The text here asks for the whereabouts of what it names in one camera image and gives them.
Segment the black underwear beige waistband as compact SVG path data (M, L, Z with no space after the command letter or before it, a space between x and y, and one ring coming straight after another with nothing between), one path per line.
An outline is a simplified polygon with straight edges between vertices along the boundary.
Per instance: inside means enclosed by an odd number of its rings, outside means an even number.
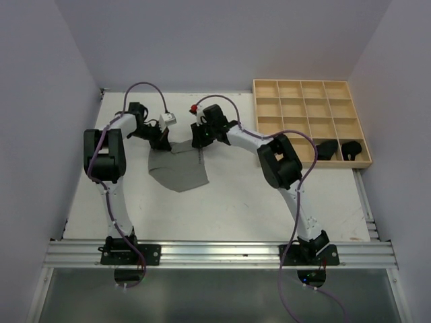
M362 146L358 141L348 141L341 145L341 153L344 161L355 161L356 156L362 152Z

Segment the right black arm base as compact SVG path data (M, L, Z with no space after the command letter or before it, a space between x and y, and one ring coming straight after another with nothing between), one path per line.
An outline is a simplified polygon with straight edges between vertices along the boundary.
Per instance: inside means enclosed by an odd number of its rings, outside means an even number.
M337 246L331 244L326 232L309 242L298 238L288 248L282 261L284 266L338 266L340 265Z

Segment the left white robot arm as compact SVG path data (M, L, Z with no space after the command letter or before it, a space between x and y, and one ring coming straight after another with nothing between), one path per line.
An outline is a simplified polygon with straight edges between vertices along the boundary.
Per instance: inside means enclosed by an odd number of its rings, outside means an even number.
M84 172L96 184L106 212L108 237L101 251L116 256L125 264L138 260L133 224L127 212L123 178L127 170L124 140L137 137L159 151L170 151L168 127L176 123L173 113L165 111L157 120L148 120L148 109L132 102L128 110L117 112L103 129L84 131Z

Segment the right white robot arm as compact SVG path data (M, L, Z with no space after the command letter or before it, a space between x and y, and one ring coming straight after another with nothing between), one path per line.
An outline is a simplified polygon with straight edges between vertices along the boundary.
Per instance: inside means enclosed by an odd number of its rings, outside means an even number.
M255 154L267 183L278 190L295 220L294 236L298 238L301 259L317 263L324 256L329 238L315 218L316 209L306 201L302 163L285 134L264 136L248 131L239 122L229 121L217 104L207 108L191 106L196 122L191 125L192 146L203 148L219 141Z

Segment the black striped underwear grey waistband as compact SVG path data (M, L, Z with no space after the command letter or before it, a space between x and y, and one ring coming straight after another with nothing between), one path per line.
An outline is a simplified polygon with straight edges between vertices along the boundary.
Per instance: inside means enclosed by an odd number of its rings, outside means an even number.
M330 161L338 150L337 139L315 139L314 144L317 148L317 159Z

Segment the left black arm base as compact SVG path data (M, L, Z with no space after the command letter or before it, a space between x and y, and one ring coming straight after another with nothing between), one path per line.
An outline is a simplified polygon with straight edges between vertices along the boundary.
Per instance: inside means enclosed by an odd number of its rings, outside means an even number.
M135 236L127 236L127 241L122 238L108 236L103 246L98 247L101 253L102 265L133 266L143 265L158 266L162 255L162 246L159 244L140 244Z

